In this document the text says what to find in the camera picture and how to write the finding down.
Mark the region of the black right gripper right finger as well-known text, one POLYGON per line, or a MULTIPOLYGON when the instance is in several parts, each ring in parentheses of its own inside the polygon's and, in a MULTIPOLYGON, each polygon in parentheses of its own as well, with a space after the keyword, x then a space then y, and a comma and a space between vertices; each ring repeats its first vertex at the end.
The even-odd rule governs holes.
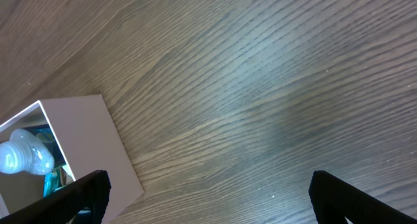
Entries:
POLYGON ((326 171, 315 171, 309 197, 319 224, 416 224, 416 219, 326 171))

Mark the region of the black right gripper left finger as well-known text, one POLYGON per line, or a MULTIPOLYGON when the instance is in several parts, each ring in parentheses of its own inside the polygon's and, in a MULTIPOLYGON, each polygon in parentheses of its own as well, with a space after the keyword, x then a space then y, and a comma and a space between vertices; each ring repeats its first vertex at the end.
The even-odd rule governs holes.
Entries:
POLYGON ((109 202, 111 183, 105 170, 96 170, 17 212, 1 224, 101 224, 109 202))

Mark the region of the teal Colgate toothpaste tube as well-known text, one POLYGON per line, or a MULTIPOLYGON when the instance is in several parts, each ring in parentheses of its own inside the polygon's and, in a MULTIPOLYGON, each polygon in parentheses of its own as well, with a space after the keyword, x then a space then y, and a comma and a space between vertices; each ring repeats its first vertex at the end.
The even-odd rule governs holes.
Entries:
POLYGON ((66 184, 66 172, 64 166, 55 168, 44 177, 43 197, 54 193, 66 184))

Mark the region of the blue foam pump bottle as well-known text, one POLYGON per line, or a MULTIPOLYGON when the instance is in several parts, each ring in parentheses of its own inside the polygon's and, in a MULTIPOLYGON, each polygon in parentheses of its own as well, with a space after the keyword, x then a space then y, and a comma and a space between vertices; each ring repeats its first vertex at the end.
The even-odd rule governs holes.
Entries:
POLYGON ((46 175, 64 165, 65 159, 49 125, 14 130, 1 143, 1 172, 46 175))

